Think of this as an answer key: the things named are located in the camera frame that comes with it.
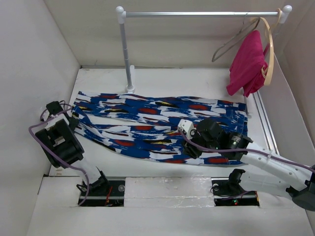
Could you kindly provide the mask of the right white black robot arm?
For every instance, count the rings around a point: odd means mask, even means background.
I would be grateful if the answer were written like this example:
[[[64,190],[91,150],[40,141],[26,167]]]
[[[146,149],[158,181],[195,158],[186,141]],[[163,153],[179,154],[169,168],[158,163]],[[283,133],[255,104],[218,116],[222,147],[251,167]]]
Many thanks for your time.
[[[178,131],[184,138],[183,153],[193,159],[205,152],[218,153],[228,160],[255,166],[266,175],[244,169],[234,169],[228,176],[226,187],[230,192],[243,195],[258,191],[292,200],[297,206],[315,209],[315,168],[290,161],[273,151],[266,151],[251,138],[235,131],[225,131],[210,118],[196,126],[181,119]]]

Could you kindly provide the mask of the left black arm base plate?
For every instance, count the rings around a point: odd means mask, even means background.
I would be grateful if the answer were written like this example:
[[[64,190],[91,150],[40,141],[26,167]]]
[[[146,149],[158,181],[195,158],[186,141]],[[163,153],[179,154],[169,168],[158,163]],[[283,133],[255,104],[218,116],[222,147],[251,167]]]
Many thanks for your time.
[[[123,207],[125,196],[125,179],[110,179],[109,186],[105,190],[96,190],[90,187],[89,194],[85,201],[81,203],[86,196],[85,183],[77,185],[80,191],[78,204],[82,207]]]

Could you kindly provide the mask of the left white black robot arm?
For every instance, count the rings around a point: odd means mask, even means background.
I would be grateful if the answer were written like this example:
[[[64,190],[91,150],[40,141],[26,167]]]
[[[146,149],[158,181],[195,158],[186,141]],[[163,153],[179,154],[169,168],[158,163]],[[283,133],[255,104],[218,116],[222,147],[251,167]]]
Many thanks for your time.
[[[50,163],[58,168],[70,168],[85,180],[77,185],[81,193],[101,196],[109,193],[111,185],[103,171],[84,158],[84,149],[74,134],[79,121],[69,116],[58,101],[46,105],[47,124],[35,133],[48,150],[44,150]]]

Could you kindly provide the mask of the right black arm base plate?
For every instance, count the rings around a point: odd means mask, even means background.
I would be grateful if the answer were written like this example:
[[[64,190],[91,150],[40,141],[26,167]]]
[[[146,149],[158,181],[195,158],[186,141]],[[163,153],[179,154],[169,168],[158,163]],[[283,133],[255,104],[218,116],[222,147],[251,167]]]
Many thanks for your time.
[[[232,186],[227,177],[211,178],[211,184],[210,193],[213,194],[216,207],[260,206],[255,191],[245,191],[239,186]]]

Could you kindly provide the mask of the blue white red patterned trousers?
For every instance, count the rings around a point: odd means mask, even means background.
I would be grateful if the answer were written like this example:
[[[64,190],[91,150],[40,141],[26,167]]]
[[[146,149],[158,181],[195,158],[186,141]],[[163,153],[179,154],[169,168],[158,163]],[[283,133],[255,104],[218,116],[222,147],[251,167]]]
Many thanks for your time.
[[[210,118],[226,131],[247,135],[245,103],[194,96],[145,97],[136,94],[78,92],[72,116],[76,133],[115,153],[142,160],[188,165],[240,165],[220,154],[199,158],[183,153],[180,120],[197,125]]]

